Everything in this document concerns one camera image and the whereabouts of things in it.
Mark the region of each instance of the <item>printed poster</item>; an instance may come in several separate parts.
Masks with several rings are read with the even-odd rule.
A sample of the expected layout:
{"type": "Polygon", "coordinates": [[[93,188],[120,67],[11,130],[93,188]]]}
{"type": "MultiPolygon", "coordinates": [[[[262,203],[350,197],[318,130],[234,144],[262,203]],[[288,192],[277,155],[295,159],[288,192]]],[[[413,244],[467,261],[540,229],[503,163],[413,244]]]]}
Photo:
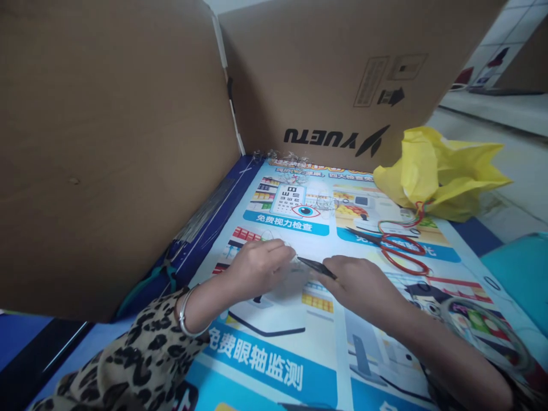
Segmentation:
{"type": "MultiPolygon", "coordinates": [[[[248,241],[279,238],[298,256],[315,261],[336,254],[367,258],[410,305],[444,322],[490,361],[533,386],[545,381],[548,361],[538,354],[546,352],[548,341],[500,287],[491,287],[492,279],[476,278],[471,263],[465,264],[444,235],[441,227],[447,230],[447,222],[427,217],[410,230],[383,225],[426,249],[425,256],[413,257],[430,268],[429,277],[401,272],[377,246],[348,229],[380,235],[379,220],[406,221],[413,215],[378,190],[369,173],[265,163],[191,286],[223,275],[248,241]],[[517,331],[507,317],[519,323],[517,331]],[[523,337],[523,329],[532,330],[528,345],[516,336],[523,337]]],[[[405,240],[400,245],[412,247],[405,240]]],[[[406,264],[400,257],[395,260],[406,264]]],[[[475,264],[478,272],[484,269],[475,264]]],[[[187,377],[195,390],[189,389],[194,400],[185,409],[282,410],[288,404],[360,411],[435,409],[418,359],[344,309],[308,272],[294,259],[277,289],[230,307],[213,322],[211,343],[187,377]]]]}

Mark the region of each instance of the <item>tweezers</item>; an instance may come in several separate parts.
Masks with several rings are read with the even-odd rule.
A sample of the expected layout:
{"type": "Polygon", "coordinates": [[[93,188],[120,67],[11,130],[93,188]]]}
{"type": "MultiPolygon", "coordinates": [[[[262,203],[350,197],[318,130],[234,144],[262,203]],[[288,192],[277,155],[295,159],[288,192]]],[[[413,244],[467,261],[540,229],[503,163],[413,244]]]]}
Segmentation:
{"type": "Polygon", "coordinates": [[[297,257],[297,259],[306,264],[307,266],[309,266],[310,268],[312,268],[313,270],[317,271],[318,273],[320,274],[323,274],[323,275],[327,275],[328,277],[336,280],[337,279],[337,276],[335,274],[333,274],[329,268],[327,268],[326,266],[324,266],[322,263],[318,263],[317,261],[314,261],[314,260],[309,260],[309,259],[306,259],[306,258],[302,258],[302,257],[297,257]]]}

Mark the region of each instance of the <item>yuetu logo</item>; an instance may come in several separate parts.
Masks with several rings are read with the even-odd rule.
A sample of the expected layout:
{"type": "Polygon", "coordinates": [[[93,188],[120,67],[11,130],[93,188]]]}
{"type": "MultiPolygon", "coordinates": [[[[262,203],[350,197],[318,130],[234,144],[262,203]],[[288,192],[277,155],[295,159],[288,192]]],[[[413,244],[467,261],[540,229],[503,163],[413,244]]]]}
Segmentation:
{"type": "MultiPolygon", "coordinates": [[[[362,155],[365,151],[371,147],[371,157],[375,155],[379,147],[381,147],[382,135],[390,125],[387,125],[380,130],[374,132],[371,136],[367,137],[362,143],[358,151],[356,151],[356,157],[362,155]]],[[[356,141],[358,140],[358,133],[352,133],[347,139],[344,138],[344,134],[341,131],[326,131],[326,130],[313,130],[311,133],[309,130],[304,129],[299,132],[296,128],[288,128],[285,132],[284,143],[297,143],[297,144],[311,144],[314,146],[331,146],[340,148],[356,149],[356,141]]]]}

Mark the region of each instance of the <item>leopard print shirt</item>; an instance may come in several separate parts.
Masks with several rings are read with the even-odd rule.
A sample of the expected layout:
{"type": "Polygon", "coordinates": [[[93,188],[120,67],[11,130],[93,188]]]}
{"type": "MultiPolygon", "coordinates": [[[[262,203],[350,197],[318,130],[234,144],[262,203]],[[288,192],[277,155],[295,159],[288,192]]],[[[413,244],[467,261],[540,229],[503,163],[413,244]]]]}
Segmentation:
{"type": "Polygon", "coordinates": [[[175,319],[175,303],[186,292],[153,301],[126,334],[64,376],[32,410],[171,410],[194,358],[209,344],[209,336],[184,335],[175,319]]]}

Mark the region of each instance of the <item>cardboard box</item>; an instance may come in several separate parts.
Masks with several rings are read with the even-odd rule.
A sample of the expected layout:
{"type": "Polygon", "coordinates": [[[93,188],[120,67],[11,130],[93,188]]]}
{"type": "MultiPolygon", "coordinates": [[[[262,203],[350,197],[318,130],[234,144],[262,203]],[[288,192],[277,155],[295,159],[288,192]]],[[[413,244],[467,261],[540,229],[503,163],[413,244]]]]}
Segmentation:
{"type": "Polygon", "coordinates": [[[3,2],[0,307],[109,321],[239,157],[207,5],[3,2]]]}
{"type": "MultiPolygon", "coordinates": [[[[246,149],[390,165],[503,3],[275,0],[221,16],[246,149]]],[[[0,54],[0,307],[108,321],[239,155],[211,11],[6,0],[0,54]]]]}
{"type": "Polygon", "coordinates": [[[272,0],[220,14],[245,149],[392,165],[504,4],[272,0]]]}

